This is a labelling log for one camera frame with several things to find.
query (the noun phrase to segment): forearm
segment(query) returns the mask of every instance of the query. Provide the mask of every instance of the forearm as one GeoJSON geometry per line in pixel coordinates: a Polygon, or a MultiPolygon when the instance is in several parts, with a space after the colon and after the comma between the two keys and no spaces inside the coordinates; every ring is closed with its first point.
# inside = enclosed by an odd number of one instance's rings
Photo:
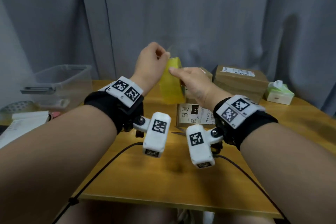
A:
{"type": "Polygon", "coordinates": [[[116,135],[107,115],[85,105],[2,148],[0,222],[51,221],[116,135]]]}
{"type": "Polygon", "coordinates": [[[336,158],[276,123],[253,131],[241,154],[292,224],[334,223],[336,158]]]}

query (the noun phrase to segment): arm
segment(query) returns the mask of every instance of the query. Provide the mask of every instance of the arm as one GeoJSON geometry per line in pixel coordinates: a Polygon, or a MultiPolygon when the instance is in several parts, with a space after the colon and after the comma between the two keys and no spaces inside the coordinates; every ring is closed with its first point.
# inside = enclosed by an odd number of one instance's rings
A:
{"type": "MultiPolygon", "coordinates": [[[[160,79],[169,55],[157,43],[140,53],[131,80],[143,95],[160,79]]],[[[105,113],[85,105],[3,147],[0,223],[51,223],[116,135],[105,113]]]]}
{"type": "MultiPolygon", "coordinates": [[[[197,102],[213,111],[232,95],[198,68],[170,69],[197,102]]],[[[241,144],[241,154],[272,200],[291,223],[336,222],[336,158],[292,130],[269,123],[241,144]]]]}

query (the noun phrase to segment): black cable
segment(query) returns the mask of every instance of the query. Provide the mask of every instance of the black cable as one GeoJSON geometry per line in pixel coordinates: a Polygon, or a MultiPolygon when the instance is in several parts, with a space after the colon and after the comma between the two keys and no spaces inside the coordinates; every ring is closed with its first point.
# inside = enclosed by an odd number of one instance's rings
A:
{"type": "Polygon", "coordinates": [[[284,215],[284,213],[279,209],[279,207],[273,202],[273,200],[269,197],[269,195],[263,190],[262,187],[259,186],[258,183],[256,183],[255,180],[253,180],[253,178],[247,173],[245,172],[240,166],[238,166],[236,163],[234,163],[231,159],[224,157],[222,155],[218,155],[218,154],[214,154],[213,155],[214,158],[224,158],[225,160],[229,161],[232,165],[234,165],[235,167],[237,167],[244,175],[246,175],[247,178],[250,179],[251,182],[253,182],[253,184],[255,186],[257,186],[257,188],[265,195],[265,197],[267,197],[267,199],[272,203],[272,205],[275,207],[275,209],[278,210],[278,212],[281,214],[281,216],[283,217],[283,219],[285,221],[287,221],[288,223],[290,223],[288,221],[288,219],[286,218],[286,216],[284,215]]]}
{"type": "Polygon", "coordinates": [[[131,144],[129,146],[127,146],[125,149],[123,149],[122,151],[120,151],[117,155],[115,155],[109,162],[107,162],[105,164],[105,166],[103,166],[89,181],[88,183],[76,194],[76,196],[74,197],[70,197],[69,198],[69,203],[66,205],[66,207],[61,211],[61,213],[56,217],[56,219],[52,222],[52,224],[56,224],[56,222],[62,217],[62,215],[67,211],[67,209],[69,209],[70,206],[72,205],[76,205],[79,203],[78,201],[78,197],[80,196],[80,194],[83,193],[83,191],[85,191],[85,189],[94,181],[94,179],[97,178],[98,175],[101,174],[102,171],[104,171],[105,168],[108,167],[109,164],[111,164],[116,158],[118,158],[120,156],[120,154],[122,154],[124,151],[128,150],[129,148],[135,146],[135,145],[142,145],[142,142],[138,142],[138,143],[134,143],[131,144]]]}

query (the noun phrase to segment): hand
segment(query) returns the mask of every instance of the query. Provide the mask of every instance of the hand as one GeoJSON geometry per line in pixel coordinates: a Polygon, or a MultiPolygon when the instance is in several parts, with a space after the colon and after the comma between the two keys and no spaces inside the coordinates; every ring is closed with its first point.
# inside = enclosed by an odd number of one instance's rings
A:
{"type": "Polygon", "coordinates": [[[213,111],[216,104],[221,100],[232,97],[229,92],[213,84],[198,67],[185,67],[180,69],[170,67],[169,72],[184,82],[201,107],[207,108],[210,111],[213,111]]]}
{"type": "Polygon", "coordinates": [[[170,52],[155,42],[140,52],[131,81],[143,89],[143,96],[160,80],[169,58],[170,52]]]}

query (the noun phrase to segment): yellow package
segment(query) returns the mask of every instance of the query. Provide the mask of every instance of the yellow package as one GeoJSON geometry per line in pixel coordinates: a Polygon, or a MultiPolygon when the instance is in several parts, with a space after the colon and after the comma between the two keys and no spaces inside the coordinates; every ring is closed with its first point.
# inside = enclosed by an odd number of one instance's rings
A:
{"type": "Polygon", "coordinates": [[[181,86],[180,79],[172,76],[168,69],[170,67],[181,68],[179,58],[171,58],[168,60],[165,71],[160,80],[160,91],[163,101],[166,104],[181,104],[186,102],[185,89],[181,86]]]}

